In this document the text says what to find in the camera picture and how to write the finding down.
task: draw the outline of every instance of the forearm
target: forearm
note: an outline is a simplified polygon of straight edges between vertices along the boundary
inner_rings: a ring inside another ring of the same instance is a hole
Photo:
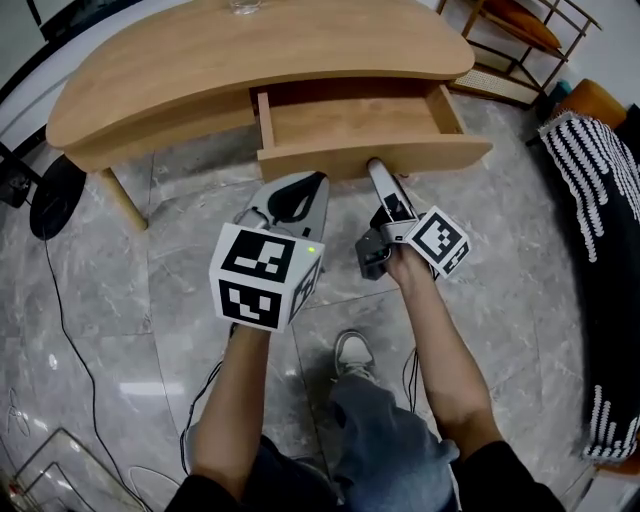
[[[426,267],[416,270],[401,290],[429,405],[441,434],[458,444],[464,459],[501,439],[487,384]]]
[[[269,337],[236,329],[196,432],[192,474],[215,480],[237,500],[260,445]]]

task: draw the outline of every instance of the jeans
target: jeans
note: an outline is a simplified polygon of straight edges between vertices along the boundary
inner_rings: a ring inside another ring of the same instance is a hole
[[[393,393],[355,375],[342,377],[330,400],[343,431],[334,471],[352,512],[453,512],[452,441],[438,442],[426,423],[396,406]],[[331,488],[262,438],[243,504],[257,510],[334,510]]]

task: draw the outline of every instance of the white sneaker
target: white sneaker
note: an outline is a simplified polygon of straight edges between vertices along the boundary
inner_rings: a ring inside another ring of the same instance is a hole
[[[338,377],[357,375],[376,382],[372,370],[375,359],[365,337],[358,331],[344,331],[338,335],[334,349],[334,362]]]

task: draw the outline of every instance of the drawer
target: drawer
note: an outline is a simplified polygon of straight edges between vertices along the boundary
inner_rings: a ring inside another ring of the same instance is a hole
[[[266,181],[300,171],[366,177],[370,158],[393,172],[462,169],[492,147],[467,135],[446,87],[401,78],[269,86],[257,94]]]

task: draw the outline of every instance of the black sleeve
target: black sleeve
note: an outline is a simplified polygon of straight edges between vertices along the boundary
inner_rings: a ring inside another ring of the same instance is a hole
[[[480,448],[454,471],[463,512],[564,512],[549,488],[533,480],[504,441]]]
[[[239,510],[238,502],[220,484],[203,476],[188,476],[165,512]]]

